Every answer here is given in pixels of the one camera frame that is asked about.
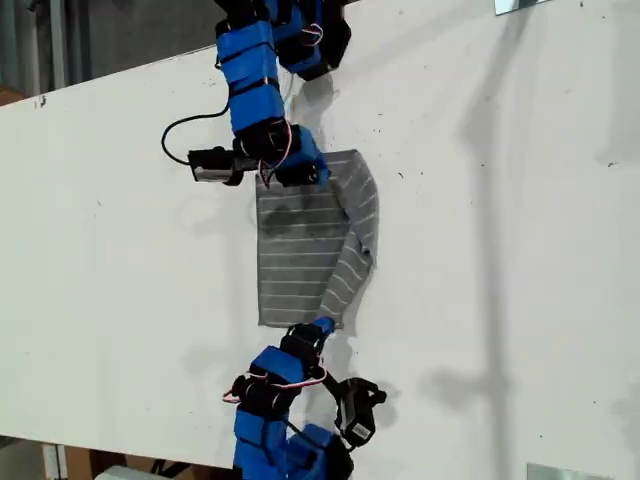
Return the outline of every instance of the striped cloth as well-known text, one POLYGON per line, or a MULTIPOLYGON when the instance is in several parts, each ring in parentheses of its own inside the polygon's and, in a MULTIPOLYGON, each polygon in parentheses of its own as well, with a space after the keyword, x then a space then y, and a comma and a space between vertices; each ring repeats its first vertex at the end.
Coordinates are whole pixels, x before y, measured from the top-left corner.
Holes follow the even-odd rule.
POLYGON ((375 260, 378 191, 357 150, 325 155, 324 187, 267 190, 256 180, 260 325, 342 315, 375 260))

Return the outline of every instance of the white tabletop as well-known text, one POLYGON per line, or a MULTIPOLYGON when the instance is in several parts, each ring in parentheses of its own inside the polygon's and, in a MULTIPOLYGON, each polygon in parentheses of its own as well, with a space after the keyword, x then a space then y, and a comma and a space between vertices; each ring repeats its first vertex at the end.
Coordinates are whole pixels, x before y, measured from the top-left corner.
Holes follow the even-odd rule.
MULTIPOLYGON (((287 102, 380 192, 355 335, 326 351, 391 392, 355 478, 638 478, 638 3, 366 0, 348 19, 333 93, 295 80, 287 102)), ((223 106, 215 57, 0 109, 0 434, 231 465, 220 396, 282 334, 257 326, 252 182, 197 184, 159 146, 223 106)), ((231 139, 224 118, 169 146, 231 139)), ((318 395, 298 423, 333 416, 318 395)))

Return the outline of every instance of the wire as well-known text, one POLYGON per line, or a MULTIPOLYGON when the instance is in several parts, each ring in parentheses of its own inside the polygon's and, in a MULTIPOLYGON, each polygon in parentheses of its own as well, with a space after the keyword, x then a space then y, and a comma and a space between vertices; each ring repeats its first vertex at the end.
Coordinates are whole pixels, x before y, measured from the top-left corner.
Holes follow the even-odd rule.
POLYGON ((327 369, 323 368, 322 371, 324 372, 324 375, 322 375, 322 378, 314 378, 313 380, 307 380, 305 382, 288 383, 286 385, 278 385, 275 383, 271 385, 281 390, 290 390, 292 388, 304 388, 304 387, 311 387, 313 385, 319 385, 322 382, 324 382, 327 378, 327 369))
POLYGON ((167 155, 167 157, 169 157, 174 162, 179 163, 180 165, 189 166, 189 162, 185 162, 184 160, 180 160, 178 157, 173 155, 167 149, 166 142, 167 142, 167 136, 169 135, 169 132, 171 130, 173 130, 175 127, 177 127, 178 125, 181 125, 183 123, 192 122, 194 120, 203 120, 203 119, 206 119, 206 118, 217 118, 217 117, 223 116, 224 114, 226 114, 229 111, 230 100, 231 100, 231 90, 229 90, 229 94, 227 95, 227 104, 225 105, 224 109, 222 109, 221 111, 219 111, 217 113, 207 113, 207 114, 202 114, 202 115, 194 115, 192 117, 181 118, 180 120, 176 120, 171 125, 169 125, 167 128, 165 128, 164 132, 162 133, 162 139, 160 140, 160 145, 162 146, 162 150, 167 155))
POLYGON ((311 35, 316 35, 318 39, 313 43, 305 44, 305 46, 315 47, 316 45, 320 44, 320 42, 322 42, 322 38, 324 37, 324 30, 317 23, 312 23, 311 25, 309 25, 309 27, 315 27, 315 30, 309 30, 309 29, 303 28, 302 31, 304 33, 309 33, 311 35))
POLYGON ((287 131, 289 132, 289 140, 287 141, 287 148, 284 151, 284 155, 282 156, 278 164, 275 167, 273 167, 274 170, 276 170, 280 165, 282 165, 282 162, 284 162, 287 159, 287 157, 289 156, 289 152, 291 151, 291 145, 293 144, 293 132, 291 131, 291 124, 289 123, 289 120, 287 120, 286 118, 284 119, 284 121, 287 124, 287 131))
POLYGON ((233 403, 233 404, 237 404, 240 403, 240 397, 236 397, 235 395, 231 395, 231 390, 229 390, 227 393, 225 393, 222 396, 222 401, 224 403, 233 403))
POLYGON ((306 433, 304 433, 302 430, 300 430, 298 427, 296 427, 293 423, 291 423, 289 420, 287 420, 286 418, 281 418, 280 419, 282 422, 284 422, 287 427, 289 427, 291 430, 293 430, 294 432, 296 432, 298 435, 300 435, 300 438, 302 438, 303 440, 305 440, 309 445, 319 448, 320 450, 326 450, 325 447, 323 447, 322 445, 320 445, 318 442, 316 442, 313 438, 311 438, 309 435, 307 435, 306 433))

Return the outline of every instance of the white stripe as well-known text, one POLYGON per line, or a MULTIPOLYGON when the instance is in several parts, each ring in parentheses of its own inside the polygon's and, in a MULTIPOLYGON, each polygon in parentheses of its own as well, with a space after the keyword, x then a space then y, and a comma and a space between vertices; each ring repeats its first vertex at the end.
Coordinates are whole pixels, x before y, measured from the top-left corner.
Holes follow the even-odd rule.
POLYGON ((260 197, 258 200, 267 201, 267 200, 280 200, 281 198, 308 198, 308 197, 334 197, 334 193, 306 193, 304 195, 273 195, 271 197, 260 197))
POLYGON ((315 310, 297 310, 295 308, 263 308, 268 312, 296 312, 296 313, 315 313, 315 310))
POLYGON ((350 252, 355 253, 356 258, 357 258, 358 260, 360 260, 360 263, 362 263, 365 267, 366 267, 367 265, 369 265, 365 260, 363 260, 362 258, 360 258, 360 254, 359 254, 358 252, 356 252, 354 248, 352 248, 352 247, 344 247, 344 248, 346 248, 346 249, 347 249, 347 250, 349 250, 350 252))
POLYGON ((261 253, 261 257, 306 257, 317 255, 338 255, 339 252, 327 252, 327 253, 261 253))
POLYGON ((260 267, 262 270, 333 270, 333 267, 260 267))
POLYGON ((310 282, 310 281, 306 281, 306 280, 292 280, 292 281, 287 281, 287 280, 260 280, 260 283, 293 283, 295 285, 321 285, 324 284, 326 282, 310 282))
POLYGON ((305 213, 305 212, 329 212, 329 211, 333 211, 333 210, 342 210, 339 207, 330 207, 330 208, 307 208, 307 209, 300 209, 300 210, 265 210, 262 212, 259 212, 260 215, 266 215, 268 213, 305 213))
POLYGON ((358 173, 358 170, 360 170, 361 166, 362 166, 362 163, 359 163, 356 169, 353 171, 353 173, 349 177, 349 179, 346 182, 344 182, 344 185, 340 185, 343 189, 347 188, 347 186, 351 183, 351 180, 353 180, 353 177, 355 177, 356 173, 358 173))
POLYGON ((273 240, 263 240, 262 243, 276 242, 313 242, 314 240, 343 240, 344 237, 313 237, 313 238, 275 238, 273 240))
POLYGON ((364 190, 364 187, 366 187, 367 185, 369 185, 369 182, 373 180, 373 177, 369 177, 365 180, 365 182, 362 184, 362 187, 360 187, 360 190, 358 190, 358 192, 361 192, 362 190, 364 190))
POLYGON ((353 267, 352 267, 351 265, 349 265, 347 262, 345 262, 344 260, 338 260, 338 263, 342 263, 342 264, 346 265, 346 266, 347 266, 347 268, 348 268, 349 270, 351 270, 351 272, 353 272, 353 274, 356 276, 356 278, 357 278, 358 280, 362 280, 362 277, 361 277, 360 275, 358 275, 358 274, 356 273, 356 271, 353 269, 353 267))
POLYGON ((331 295, 333 295, 334 297, 336 297, 338 299, 338 301, 340 303, 342 303, 343 305, 349 305, 349 302, 345 302, 344 300, 342 300, 338 294, 336 292, 334 292, 333 290, 327 290, 327 293, 330 293, 331 295))
POLYGON ((291 322, 291 321, 289 321, 289 322, 273 322, 271 320, 263 320, 262 323, 264 325, 267 325, 267 326, 271 327, 271 326, 275 326, 275 325, 277 325, 277 326, 295 325, 297 322, 291 322))
POLYGON ((345 286, 345 287, 347 287, 347 290, 349 290, 351 293, 356 293, 356 292, 353 290, 353 288, 351 288, 351 287, 349 286, 349 284, 347 283, 347 281, 346 281, 344 278, 342 278, 340 275, 334 275, 333 277, 334 277, 335 279, 337 279, 337 280, 340 280, 340 281, 344 284, 344 286, 345 286))
POLYGON ((364 202, 362 202, 360 205, 358 205, 358 208, 362 208, 364 207, 367 203, 369 203, 371 200, 373 200, 374 198, 376 198, 378 196, 377 193, 374 193, 373 195, 371 195, 369 198, 367 198, 364 202))
POLYGON ((340 315, 338 312, 334 312, 333 310, 331 310, 329 307, 327 307, 326 305, 320 305, 320 310, 326 310, 327 312, 329 312, 331 315, 335 315, 336 317, 338 315, 340 315))
POLYGON ((331 227, 331 226, 335 226, 335 225, 346 225, 346 223, 344 222, 339 222, 339 223, 294 223, 294 224, 288 224, 288 223, 274 223, 272 225, 269 225, 269 228, 273 227, 296 227, 296 228, 302 228, 302 227, 331 227))
POLYGON ((270 293, 261 293, 261 297, 273 297, 273 298, 322 298, 318 295, 274 295, 270 293))
POLYGON ((375 218, 375 216, 376 216, 376 214, 372 213, 371 215, 368 215, 368 216, 364 217, 362 220, 357 221, 355 224, 356 225, 361 225, 364 222, 366 222, 367 220, 371 220, 372 218, 375 218))

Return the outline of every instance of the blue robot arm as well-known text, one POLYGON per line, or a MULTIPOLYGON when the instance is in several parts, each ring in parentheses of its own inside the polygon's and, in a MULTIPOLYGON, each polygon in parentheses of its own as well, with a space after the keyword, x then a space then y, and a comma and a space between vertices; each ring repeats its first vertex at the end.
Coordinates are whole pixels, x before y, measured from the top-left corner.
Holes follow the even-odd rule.
POLYGON ((291 125, 278 84, 277 61, 312 80, 340 64, 351 30, 349 0, 216 0, 227 18, 216 26, 218 61, 229 86, 233 148, 192 151, 196 181, 238 185, 258 170, 268 186, 324 185, 330 172, 309 130, 291 125))
POLYGON ((234 469, 244 480, 346 480, 351 475, 349 452, 375 433, 373 407, 386 400, 386 393, 362 379, 338 383, 321 366, 324 343, 333 331, 327 317, 292 327, 280 347, 263 350, 225 394, 226 402, 238 404, 234 469), (289 423, 294 399, 303 388, 320 383, 336 399, 339 435, 311 424, 300 431, 289 423), (289 439, 288 427, 296 431, 289 439))

